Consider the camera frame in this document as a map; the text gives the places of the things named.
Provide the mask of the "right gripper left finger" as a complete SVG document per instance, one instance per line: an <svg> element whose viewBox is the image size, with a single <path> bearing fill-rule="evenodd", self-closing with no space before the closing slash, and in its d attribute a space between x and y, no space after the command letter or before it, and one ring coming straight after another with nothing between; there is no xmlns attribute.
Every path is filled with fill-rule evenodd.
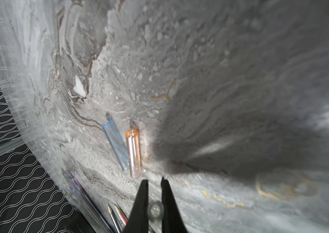
<svg viewBox="0 0 329 233"><path fill-rule="evenodd" d="M142 180L123 233L148 233L148 180Z"/></svg>

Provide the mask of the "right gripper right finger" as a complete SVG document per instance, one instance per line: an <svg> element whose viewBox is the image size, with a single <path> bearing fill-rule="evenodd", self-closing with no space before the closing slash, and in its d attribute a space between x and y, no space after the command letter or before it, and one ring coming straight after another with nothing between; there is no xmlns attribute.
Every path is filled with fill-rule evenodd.
<svg viewBox="0 0 329 233"><path fill-rule="evenodd" d="M170 183L164 177L161 180L161 202L164 207L162 219L163 233L187 233L187 229L182 221L179 209L176 204Z"/></svg>

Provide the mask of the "red pencil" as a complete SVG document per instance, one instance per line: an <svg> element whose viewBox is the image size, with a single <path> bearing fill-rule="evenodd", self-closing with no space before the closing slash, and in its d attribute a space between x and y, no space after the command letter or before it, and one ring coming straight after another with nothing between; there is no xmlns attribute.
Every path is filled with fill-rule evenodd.
<svg viewBox="0 0 329 233"><path fill-rule="evenodd" d="M127 225L127 217L125 216L123 210L119 207L119 205L114 204L116 211L118 212L118 215L123 223L124 226Z"/></svg>

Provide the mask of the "bundle of coloured pencils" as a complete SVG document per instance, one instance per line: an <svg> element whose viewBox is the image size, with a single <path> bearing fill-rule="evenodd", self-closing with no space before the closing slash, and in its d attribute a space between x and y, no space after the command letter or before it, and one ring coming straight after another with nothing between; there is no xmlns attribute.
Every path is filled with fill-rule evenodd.
<svg viewBox="0 0 329 233"><path fill-rule="evenodd" d="M70 172L66 174L66 178L69 182L69 187L73 195L81 203L81 205L86 208L88 213L98 223L98 225L102 227L102 229L106 233L115 233L113 227L108 223L106 218L102 215L101 211L94 204L94 202L87 194L86 190L82 187L80 182L77 180L77 178Z"/></svg>

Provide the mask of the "orange clear pencil cap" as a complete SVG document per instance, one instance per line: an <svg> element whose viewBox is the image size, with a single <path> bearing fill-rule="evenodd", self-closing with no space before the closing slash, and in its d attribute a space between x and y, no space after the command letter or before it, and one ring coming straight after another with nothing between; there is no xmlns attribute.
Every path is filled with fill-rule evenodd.
<svg viewBox="0 0 329 233"><path fill-rule="evenodd" d="M126 143L130 175L133 179L137 179L142 172L139 133L136 129L126 131Z"/></svg>

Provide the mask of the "blue clear pencil cap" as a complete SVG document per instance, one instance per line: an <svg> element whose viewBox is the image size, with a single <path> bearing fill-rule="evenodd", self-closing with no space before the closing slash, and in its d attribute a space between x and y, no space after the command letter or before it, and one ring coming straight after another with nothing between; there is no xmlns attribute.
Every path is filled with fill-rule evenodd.
<svg viewBox="0 0 329 233"><path fill-rule="evenodd" d="M127 171L129 164L127 149L114 120L112 118L108 118L107 122L102 124L101 127L113 149L122 171Z"/></svg>

